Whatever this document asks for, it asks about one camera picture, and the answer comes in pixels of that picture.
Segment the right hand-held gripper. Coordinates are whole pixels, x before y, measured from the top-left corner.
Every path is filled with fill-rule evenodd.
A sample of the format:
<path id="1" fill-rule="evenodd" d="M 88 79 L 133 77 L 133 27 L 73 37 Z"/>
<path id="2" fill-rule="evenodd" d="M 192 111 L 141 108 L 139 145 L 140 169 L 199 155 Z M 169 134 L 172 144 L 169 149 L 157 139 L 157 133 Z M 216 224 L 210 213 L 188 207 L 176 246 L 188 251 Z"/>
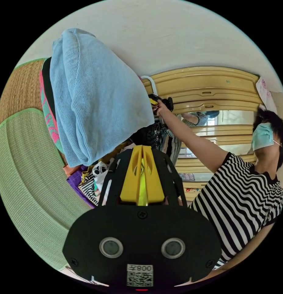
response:
<path id="1" fill-rule="evenodd" d="M 151 103 L 151 105 L 158 105 L 158 101 L 159 100 L 161 100 L 164 104 L 165 104 L 165 106 L 167 107 L 167 109 L 170 111 L 170 112 L 172 112 L 173 111 L 173 109 L 174 109 L 174 104 L 173 104 L 173 99 L 172 99 L 172 97 L 168 97 L 168 98 L 164 98 L 164 99 L 162 99 L 162 98 L 160 98 L 160 97 L 158 97 L 158 96 L 156 96 L 156 97 L 149 97 L 149 101 L 150 101 L 150 103 Z"/>

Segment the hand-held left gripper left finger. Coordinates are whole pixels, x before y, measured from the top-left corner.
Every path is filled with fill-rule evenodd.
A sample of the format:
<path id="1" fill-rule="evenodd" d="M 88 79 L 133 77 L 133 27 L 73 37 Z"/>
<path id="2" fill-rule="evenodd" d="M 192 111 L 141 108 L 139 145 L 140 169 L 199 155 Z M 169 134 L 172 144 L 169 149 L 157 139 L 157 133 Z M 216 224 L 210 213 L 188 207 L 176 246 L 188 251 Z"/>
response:
<path id="1" fill-rule="evenodd" d="M 130 159 L 120 198 L 138 199 L 140 193 L 142 146 L 135 146 L 133 149 L 128 151 Z"/>

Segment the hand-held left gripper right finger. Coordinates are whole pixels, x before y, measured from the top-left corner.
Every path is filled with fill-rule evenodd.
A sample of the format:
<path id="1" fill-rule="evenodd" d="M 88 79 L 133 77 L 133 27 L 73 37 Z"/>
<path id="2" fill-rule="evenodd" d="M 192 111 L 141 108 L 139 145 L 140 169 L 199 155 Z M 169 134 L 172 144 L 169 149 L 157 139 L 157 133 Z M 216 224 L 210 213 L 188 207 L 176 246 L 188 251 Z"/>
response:
<path id="1" fill-rule="evenodd" d="M 143 146 L 143 159 L 147 200 L 164 200 L 165 196 L 150 146 Z"/>

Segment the person's right hand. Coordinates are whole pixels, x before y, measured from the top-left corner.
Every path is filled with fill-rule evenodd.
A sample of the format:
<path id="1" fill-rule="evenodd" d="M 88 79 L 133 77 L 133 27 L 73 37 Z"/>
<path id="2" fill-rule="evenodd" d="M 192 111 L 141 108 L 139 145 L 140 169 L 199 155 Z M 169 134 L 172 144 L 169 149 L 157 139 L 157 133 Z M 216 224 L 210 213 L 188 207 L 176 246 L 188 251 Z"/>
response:
<path id="1" fill-rule="evenodd" d="M 158 104 L 154 107 L 154 112 L 163 119 L 166 118 L 168 115 L 171 115 L 171 111 L 166 107 L 166 105 L 161 101 L 158 100 Z"/>

